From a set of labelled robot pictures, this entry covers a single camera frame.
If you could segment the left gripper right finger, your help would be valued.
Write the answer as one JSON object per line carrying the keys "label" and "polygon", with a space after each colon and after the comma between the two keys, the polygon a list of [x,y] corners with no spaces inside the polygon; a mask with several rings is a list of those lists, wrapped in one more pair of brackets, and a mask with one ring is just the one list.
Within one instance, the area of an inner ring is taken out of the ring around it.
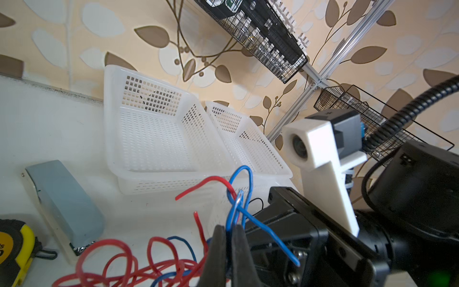
{"label": "left gripper right finger", "polygon": [[231,234],[231,285],[232,287],[262,287],[255,268],[246,233],[236,225]]}

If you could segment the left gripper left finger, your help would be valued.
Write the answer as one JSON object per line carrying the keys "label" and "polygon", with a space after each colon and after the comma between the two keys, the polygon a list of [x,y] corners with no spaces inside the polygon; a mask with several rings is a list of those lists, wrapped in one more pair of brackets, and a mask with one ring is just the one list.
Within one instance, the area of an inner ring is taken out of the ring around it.
{"label": "left gripper left finger", "polygon": [[225,287],[227,272],[227,234],[224,226],[214,228],[198,287]]}

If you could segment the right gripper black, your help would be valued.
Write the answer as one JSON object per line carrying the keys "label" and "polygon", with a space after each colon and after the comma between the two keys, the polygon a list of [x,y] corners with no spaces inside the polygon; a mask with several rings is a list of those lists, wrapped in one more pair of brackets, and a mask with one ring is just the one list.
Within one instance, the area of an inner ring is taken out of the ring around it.
{"label": "right gripper black", "polygon": [[382,287],[409,273],[419,287],[459,284],[459,157],[408,141],[381,160],[384,171],[362,196],[354,236],[288,187],[272,187],[257,219],[299,259],[295,265],[255,224],[246,237],[269,287]]}

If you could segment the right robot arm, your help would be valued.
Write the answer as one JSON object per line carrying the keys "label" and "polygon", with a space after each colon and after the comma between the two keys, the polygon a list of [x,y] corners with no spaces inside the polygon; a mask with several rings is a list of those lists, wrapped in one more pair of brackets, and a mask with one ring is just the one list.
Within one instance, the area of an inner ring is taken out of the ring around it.
{"label": "right robot arm", "polygon": [[246,228],[251,268],[263,287],[382,287],[407,272],[419,287],[459,284],[459,157],[413,139],[393,148],[361,180],[366,209],[354,209],[346,176],[423,111],[459,90],[454,76],[376,128],[353,108],[328,109],[282,129],[284,152],[303,191],[272,187]]}

